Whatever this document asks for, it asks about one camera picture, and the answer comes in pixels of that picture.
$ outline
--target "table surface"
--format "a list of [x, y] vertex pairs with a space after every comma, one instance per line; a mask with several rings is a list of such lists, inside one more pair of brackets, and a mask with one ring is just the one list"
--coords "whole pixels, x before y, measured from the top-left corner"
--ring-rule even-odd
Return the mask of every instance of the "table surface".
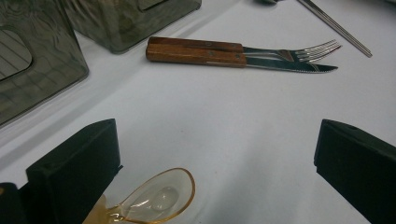
[[157, 36], [300, 49], [336, 39], [326, 74], [151, 63], [147, 40], [113, 55], [77, 34], [89, 76], [0, 129], [0, 181], [86, 125], [116, 119], [124, 168], [106, 190], [124, 199], [173, 167], [191, 171], [190, 223], [368, 223], [314, 166], [323, 119], [396, 146], [396, 6], [381, 0], [316, 0], [374, 54], [367, 58], [298, 1], [204, 0]]

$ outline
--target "knife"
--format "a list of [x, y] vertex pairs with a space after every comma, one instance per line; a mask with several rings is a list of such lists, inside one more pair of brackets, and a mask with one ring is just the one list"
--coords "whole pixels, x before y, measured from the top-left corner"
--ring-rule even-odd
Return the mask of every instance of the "knife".
[[325, 73], [337, 69], [335, 66], [322, 64], [248, 57], [244, 54], [244, 47], [236, 43], [157, 36], [152, 36], [148, 40], [146, 57], [153, 62], [193, 63], [240, 68], [248, 66], [300, 73]]

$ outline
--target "silver fork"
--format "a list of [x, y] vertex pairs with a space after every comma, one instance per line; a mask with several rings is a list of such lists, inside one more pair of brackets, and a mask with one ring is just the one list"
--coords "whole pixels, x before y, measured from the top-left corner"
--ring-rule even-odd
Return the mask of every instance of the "silver fork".
[[335, 40], [317, 45], [308, 49], [253, 49], [244, 47], [244, 54], [250, 57], [277, 57], [278, 59], [289, 62], [312, 63], [320, 60], [342, 46]]

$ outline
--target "cutlery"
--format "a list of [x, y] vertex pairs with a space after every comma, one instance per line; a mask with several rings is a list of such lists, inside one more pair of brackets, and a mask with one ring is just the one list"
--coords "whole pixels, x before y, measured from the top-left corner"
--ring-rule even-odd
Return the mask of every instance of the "cutlery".
[[359, 49], [362, 53], [364, 53], [367, 57], [372, 57], [373, 54], [369, 49], [364, 47], [364, 45], [359, 42], [353, 35], [351, 35], [348, 31], [346, 31], [340, 24], [338, 24], [335, 20], [333, 20], [330, 16], [328, 16], [323, 10], [321, 10], [317, 5], [315, 5], [310, 0], [298, 0], [301, 4], [303, 4], [306, 8], [312, 11], [315, 15], [317, 15], [320, 19], [326, 22], [330, 27], [332, 27], [338, 34], [340, 34], [343, 38], [349, 41], [353, 46]]
[[251, 56], [241, 44], [205, 40], [179, 39], [152, 36], [148, 40], [146, 57], [150, 61], [165, 63], [193, 63], [227, 67], [259, 67], [301, 73], [324, 73], [337, 69], [335, 66], [270, 60]]

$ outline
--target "metal chopstick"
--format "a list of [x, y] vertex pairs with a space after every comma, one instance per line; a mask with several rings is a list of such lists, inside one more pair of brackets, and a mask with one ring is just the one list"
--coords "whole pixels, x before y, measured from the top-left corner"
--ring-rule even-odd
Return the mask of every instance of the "metal chopstick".
[[369, 49], [364, 47], [364, 45], [359, 42], [355, 37], [353, 37], [348, 31], [346, 31], [340, 24], [338, 24], [335, 20], [333, 20], [330, 16], [328, 16], [323, 10], [317, 7], [310, 0], [298, 0], [301, 4], [307, 7], [310, 11], [312, 11], [315, 15], [321, 18], [324, 22], [326, 22], [329, 26], [331, 26], [338, 34], [343, 36], [347, 41], [349, 41], [353, 46], [359, 49], [362, 53], [364, 53], [367, 57], [372, 57], [373, 54]]

